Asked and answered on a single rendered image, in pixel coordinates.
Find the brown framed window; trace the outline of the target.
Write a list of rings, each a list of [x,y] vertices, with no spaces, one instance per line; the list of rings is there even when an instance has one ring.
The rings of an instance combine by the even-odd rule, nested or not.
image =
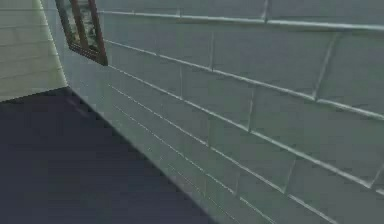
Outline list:
[[[108,65],[95,0],[55,0],[70,50]]]

